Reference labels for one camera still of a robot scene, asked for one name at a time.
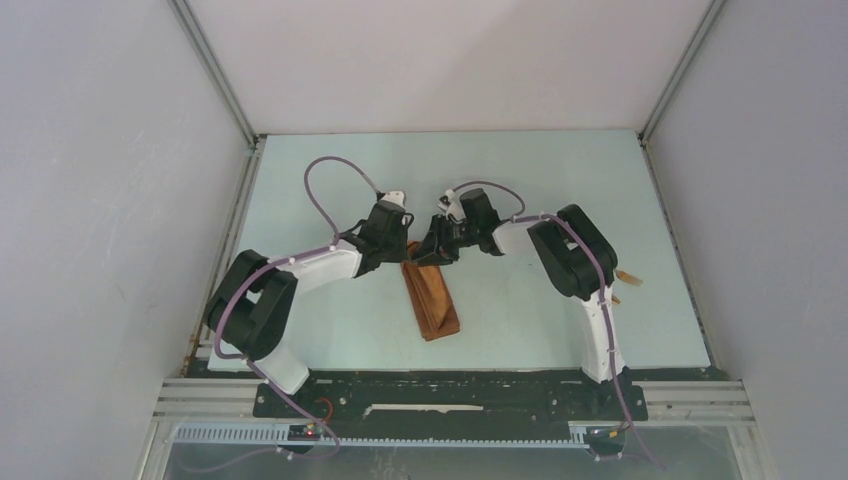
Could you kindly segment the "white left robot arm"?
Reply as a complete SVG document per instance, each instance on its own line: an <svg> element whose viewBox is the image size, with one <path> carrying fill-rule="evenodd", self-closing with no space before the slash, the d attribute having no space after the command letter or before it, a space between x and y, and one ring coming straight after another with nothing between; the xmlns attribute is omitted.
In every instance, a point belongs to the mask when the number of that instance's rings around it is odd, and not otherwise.
<svg viewBox="0 0 848 480"><path fill-rule="evenodd" d="M389 191L378 194L368 217L330 246L275 261L252 249L239 253L202 316L215 333L216 355L256 368L279 388L277 402L290 415L311 412L316 390L306 382L310 370L283 340L296 296L405 261L413 221L405 194Z"/></svg>

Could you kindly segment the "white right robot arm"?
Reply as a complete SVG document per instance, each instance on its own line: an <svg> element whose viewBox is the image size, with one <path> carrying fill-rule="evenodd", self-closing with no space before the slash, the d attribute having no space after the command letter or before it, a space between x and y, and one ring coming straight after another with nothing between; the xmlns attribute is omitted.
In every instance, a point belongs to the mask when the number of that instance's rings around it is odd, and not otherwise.
<svg viewBox="0 0 848 480"><path fill-rule="evenodd" d="M584 209L569 204L554 214L518 213L507 219L482 188L448 190L439 199L439 209L411 261L418 266L451 265L470 247L491 256L533 251L554 289L584 310L581 369L595 382L581 392L583 408L596 418L616 411L622 395L613 382L625 367L611 311L618 256Z"/></svg>

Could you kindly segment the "orange cloth napkin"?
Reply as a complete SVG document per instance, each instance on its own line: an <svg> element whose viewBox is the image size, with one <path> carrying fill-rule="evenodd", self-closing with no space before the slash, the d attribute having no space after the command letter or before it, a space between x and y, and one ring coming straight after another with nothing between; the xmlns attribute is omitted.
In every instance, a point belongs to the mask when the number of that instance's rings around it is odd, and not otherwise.
<svg viewBox="0 0 848 480"><path fill-rule="evenodd" d="M407 260L401 273L422 339L430 342L458 334L459 317L440 268Z"/></svg>

